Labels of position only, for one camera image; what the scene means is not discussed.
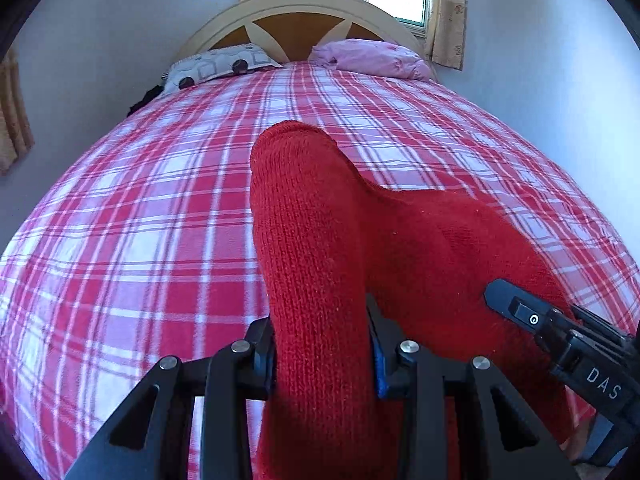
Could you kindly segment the red knitted sweater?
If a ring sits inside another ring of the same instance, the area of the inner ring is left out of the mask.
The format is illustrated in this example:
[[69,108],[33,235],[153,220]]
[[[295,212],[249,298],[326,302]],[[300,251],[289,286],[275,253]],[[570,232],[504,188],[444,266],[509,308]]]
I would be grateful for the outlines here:
[[374,392],[368,297],[438,356],[493,360],[556,440],[570,436],[566,392],[547,356],[484,301],[502,278],[568,307],[544,258],[506,218],[462,192],[382,188],[302,122],[265,130],[250,170],[277,351],[260,478],[395,477],[401,407]]

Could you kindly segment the red white plaid bedspread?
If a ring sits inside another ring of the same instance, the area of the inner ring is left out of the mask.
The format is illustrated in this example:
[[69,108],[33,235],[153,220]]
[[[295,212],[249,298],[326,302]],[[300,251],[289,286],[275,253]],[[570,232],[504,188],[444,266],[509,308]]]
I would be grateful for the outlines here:
[[287,119],[322,128],[388,188],[484,198],[575,304],[637,326],[638,266],[611,223],[557,164],[462,96],[307,63],[212,80],[94,144],[2,255],[1,414],[41,477],[65,476],[161,356],[208,356],[264,315],[250,149]]

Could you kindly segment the yellow curtain centre right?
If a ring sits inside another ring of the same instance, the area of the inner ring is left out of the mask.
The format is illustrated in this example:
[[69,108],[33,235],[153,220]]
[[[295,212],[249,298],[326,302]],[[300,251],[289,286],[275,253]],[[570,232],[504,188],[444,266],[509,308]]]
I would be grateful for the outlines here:
[[425,53],[440,66],[462,70],[466,0],[427,0]]

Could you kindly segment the pink pillow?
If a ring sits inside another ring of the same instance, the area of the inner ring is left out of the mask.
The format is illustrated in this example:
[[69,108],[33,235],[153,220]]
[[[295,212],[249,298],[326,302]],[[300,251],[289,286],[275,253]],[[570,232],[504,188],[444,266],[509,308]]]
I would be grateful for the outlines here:
[[311,49],[308,62],[329,70],[370,76],[436,80],[434,70],[420,55],[386,41],[349,38],[318,44]]

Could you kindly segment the yellow curtain side window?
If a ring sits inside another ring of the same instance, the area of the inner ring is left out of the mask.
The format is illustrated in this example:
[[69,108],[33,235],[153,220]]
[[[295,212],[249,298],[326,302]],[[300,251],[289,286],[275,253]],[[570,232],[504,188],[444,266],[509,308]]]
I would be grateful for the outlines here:
[[11,48],[0,73],[0,170],[6,174],[35,145],[20,84],[17,57]]

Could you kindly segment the cream wooden headboard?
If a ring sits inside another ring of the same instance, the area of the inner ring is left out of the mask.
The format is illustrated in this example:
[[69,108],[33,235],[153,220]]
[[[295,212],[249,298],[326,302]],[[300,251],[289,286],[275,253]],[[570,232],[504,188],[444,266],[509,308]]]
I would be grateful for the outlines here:
[[289,63],[305,61],[318,44],[349,38],[387,41],[424,55],[408,26],[364,0],[241,0],[200,28],[175,59],[256,44]]

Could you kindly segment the white black patterned pillow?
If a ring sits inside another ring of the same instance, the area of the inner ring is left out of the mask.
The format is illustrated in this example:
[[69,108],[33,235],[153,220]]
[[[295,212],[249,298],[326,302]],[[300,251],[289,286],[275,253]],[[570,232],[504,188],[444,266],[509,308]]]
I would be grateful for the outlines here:
[[256,44],[212,49],[194,54],[175,62],[164,78],[162,96],[169,96],[182,89],[197,86],[214,79],[241,76],[266,68],[282,65]]

